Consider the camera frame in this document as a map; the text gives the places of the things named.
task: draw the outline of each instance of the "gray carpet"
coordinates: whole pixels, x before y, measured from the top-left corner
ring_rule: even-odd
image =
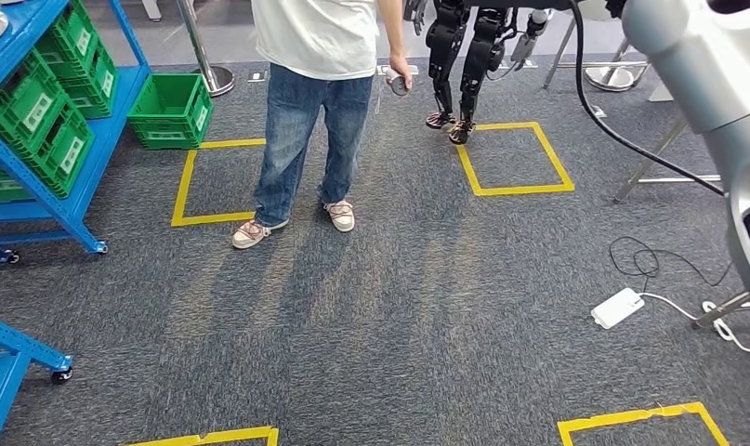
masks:
[[[384,92],[377,113],[375,88],[350,197],[356,230],[336,232],[314,198],[326,144],[318,125],[290,226],[249,252],[230,249],[233,222],[172,228],[186,153],[144,151],[124,134],[86,218],[110,253],[28,245],[19,265],[0,266],[0,320],[76,356],[64,387],[31,370],[0,445],[113,445],[262,425],[277,426],[285,445],[560,445],[558,421],[697,400],[731,444],[750,445],[750,355],[693,332],[661,302],[610,331],[589,316],[623,287],[644,285],[608,257],[620,236],[720,275],[729,261],[721,199],[696,186],[646,186],[612,204],[640,159],[589,122],[571,71],[541,90],[549,60],[538,62],[485,84],[477,120],[539,122],[576,191],[475,197],[456,148],[423,125],[434,102],[422,76],[407,98]],[[233,68],[244,78],[257,66]],[[654,85],[650,77],[636,91],[590,97],[612,127],[652,145],[676,113],[645,101]],[[207,138],[261,137],[265,88],[240,84],[216,99]],[[251,209],[261,151],[200,151],[186,215]],[[474,133],[467,151],[483,187],[558,180],[530,132]],[[668,156],[712,170],[693,135]],[[615,254],[626,262],[638,249]],[[664,256],[649,283],[690,311],[740,288],[735,274],[709,287]],[[728,321],[750,346],[750,314]],[[572,438],[714,444],[692,415]]]

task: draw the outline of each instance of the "blue shelf frame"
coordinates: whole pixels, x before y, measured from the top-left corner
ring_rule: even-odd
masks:
[[[112,115],[87,120],[96,137],[68,197],[57,198],[0,139],[0,167],[33,196],[30,201],[0,203],[0,223],[54,219],[62,226],[62,230],[57,231],[0,236],[0,262],[10,259],[12,251],[7,246],[20,243],[74,239],[88,253],[102,254],[108,250],[106,242],[98,240],[85,226],[85,212],[123,132],[128,111],[151,73],[120,0],[109,3],[138,65],[117,67],[119,81],[112,99]],[[68,0],[28,0],[1,7],[10,26],[0,37],[0,84],[67,5]]]
[[[53,373],[71,370],[72,357],[64,355],[0,322],[0,431],[16,397],[27,367],[35,362]]]

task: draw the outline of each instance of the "shelf caster wheel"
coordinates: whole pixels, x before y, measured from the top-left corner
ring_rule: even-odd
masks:
[[[63,372],[52,373],[51,381],[55,386],[65,384],[73,376],[73,367],[69,367],[68,370]]]
[[[16,265],[21,260],[21,256],[16,251],[11,251],[7,254],[6,262],[11,265]]]

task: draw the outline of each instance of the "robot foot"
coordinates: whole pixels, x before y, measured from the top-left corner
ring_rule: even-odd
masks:
[[[465,144],[470,132],[476,129],[476,125],[467,121],[457,121],[449,132],[449,139],[454,144]]]
[[[427,127],[438,130],[444,128],[446,125],[455,125],[456,118],[451,114],[435,111],[430,116],[427,116],[426,123]]]

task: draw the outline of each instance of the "white t-shirt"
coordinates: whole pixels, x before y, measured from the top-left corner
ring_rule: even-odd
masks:
[[[377,0],[253,0],[263,58],[324,81],[377,68]]]

